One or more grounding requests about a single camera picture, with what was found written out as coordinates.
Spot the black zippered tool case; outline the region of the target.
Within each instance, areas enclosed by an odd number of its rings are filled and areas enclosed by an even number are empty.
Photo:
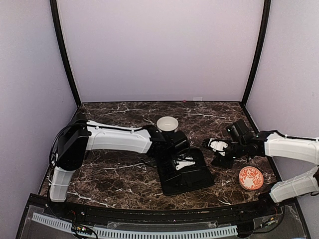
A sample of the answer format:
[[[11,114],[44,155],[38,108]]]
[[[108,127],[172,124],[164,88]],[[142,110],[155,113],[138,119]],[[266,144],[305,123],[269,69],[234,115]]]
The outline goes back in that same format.
[[[160,181],[164,195],[173,196],[214,185],[213,175],[208,169],[204,160],[204,155],[200,149],[190,149],[189,156],[186,156],[185,160],[194,161],[195,164],[187,166],[186,168],[189,169],[190,172],[184,173],[178,181]]]

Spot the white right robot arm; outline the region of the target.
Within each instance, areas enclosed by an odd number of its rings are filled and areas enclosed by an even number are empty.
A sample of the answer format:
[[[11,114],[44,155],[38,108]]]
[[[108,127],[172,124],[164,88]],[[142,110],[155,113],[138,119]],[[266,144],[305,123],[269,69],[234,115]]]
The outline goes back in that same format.
[[[243,120],[226,127],[230,139],[208,138],[202,145],[214,152],[212,164],[231,168],[241,157],[267,157],[277,162],[282,181],[274,183],[260,195],[254,211],[265,216],[287,199],[319,193],[319,139],[289,136],[277,130],[253,132]]]

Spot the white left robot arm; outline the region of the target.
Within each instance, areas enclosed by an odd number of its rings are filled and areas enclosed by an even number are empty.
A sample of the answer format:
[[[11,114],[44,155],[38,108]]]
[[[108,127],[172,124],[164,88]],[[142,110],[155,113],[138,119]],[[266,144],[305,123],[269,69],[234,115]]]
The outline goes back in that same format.
[[[113,126],[87,120],[83,114],[78,114],[57,134],[49,153],[49,162],[54,166],[48,191],[52,201],[50,207],[59,217],[70,213],[70,205],[65,202],[67,190],[74,172],[82,166],[86,151],[130,151],[174,163],[189,148],[182,131],[164,132],[153,125]]]

